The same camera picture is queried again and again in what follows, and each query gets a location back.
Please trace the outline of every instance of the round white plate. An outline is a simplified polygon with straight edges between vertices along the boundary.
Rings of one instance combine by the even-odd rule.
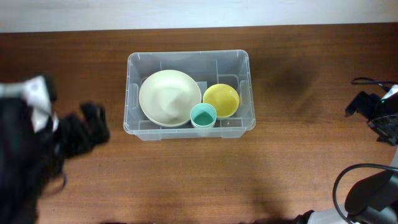
[[[176,127],[190,120],[192,108],[201,103],[198,84],[187,74],[163,70],[148,77],[139,90],[139,104],[154,123]]]

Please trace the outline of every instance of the white wall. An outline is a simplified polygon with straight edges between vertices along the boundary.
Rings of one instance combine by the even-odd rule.
[[[398,22],[398,0],[0,0],[0,32]]]

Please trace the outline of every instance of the wooden table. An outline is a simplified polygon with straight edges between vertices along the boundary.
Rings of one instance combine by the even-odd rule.
[[[133,52],[244,49],[256,127],[239,139],[144,142],[123,130]],[[332,207],[345,167],[389,164],[396,149],[344,110],[354,77],[397,80],[398,24],[0,34],[2,82],[54,75],[60,116],[105,105],[110,142],[66,163],[66,189],[40,201],[39,223],[239,223]],[[339,200],[375,170],[342,180]]]

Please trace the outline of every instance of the plastic bin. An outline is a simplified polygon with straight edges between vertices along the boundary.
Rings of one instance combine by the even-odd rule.
[[[191,122],[177,128],[165,128],[150,121],[138,102],[144,80],[161,70],[178,70],[191,76],[202,96],[206,89],[225,83],[239,94],[239,108],[232,117],[217,121],[214,128],[193,128]],[[250,79],[249,56],[244,50],[205,52],[133,53],[127,60],[124,130],[143,141],[174,138],[239,138],[256,125]]]

